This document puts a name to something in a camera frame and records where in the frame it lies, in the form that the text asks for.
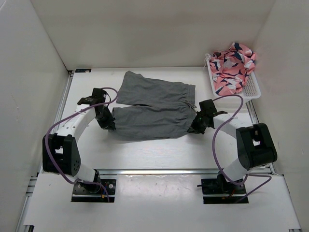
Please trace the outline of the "grey shorts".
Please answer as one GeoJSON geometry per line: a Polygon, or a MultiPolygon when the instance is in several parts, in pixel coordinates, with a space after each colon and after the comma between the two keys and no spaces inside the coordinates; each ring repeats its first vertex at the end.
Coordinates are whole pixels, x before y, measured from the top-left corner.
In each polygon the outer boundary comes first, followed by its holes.
{"type": "Polygon", "coordinates": [[[145,78],[128,71],[114,107],[113,133],[126,140],[178,138],[196,117],[194,85],[145,78]]]}

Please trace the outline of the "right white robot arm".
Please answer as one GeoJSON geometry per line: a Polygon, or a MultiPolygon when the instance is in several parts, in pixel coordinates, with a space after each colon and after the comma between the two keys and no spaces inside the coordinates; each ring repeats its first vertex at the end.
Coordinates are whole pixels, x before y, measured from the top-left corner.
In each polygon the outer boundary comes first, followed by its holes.
{"type": "Polygon", "coordinates": [[[188,132],[203,134],[207,128],[215,130],[211,146],[214,161],[219,169],[217,188],[222,193],[228,193],[234,186],[242,185],[252,169],[273,163],[278,158],[265,123],[243,122],[235,115],[224,111],[209,115],[198,112],[188,132]],[[220,131],[236,139],[237,143],[237,158],[226,167],[220,165],[216,154],[216,138],[220,131]]]}

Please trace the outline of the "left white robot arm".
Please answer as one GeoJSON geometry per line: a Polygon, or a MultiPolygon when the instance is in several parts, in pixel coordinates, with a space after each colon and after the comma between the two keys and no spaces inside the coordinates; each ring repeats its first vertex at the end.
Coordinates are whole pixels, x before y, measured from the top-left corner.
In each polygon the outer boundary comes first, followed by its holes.
{"type": "Polygon", "coordinates": [[[78,140],[92,120],[104,130],[115,130],[114,117],[105,103],[107,92],[78,101],[78,115],[68,119],[53,134],[43,137],[42,166],[48,173],[72,177],[73,184],[80,183],[90,193],[102,190],[99,172],[81,163],[78,140]]]}

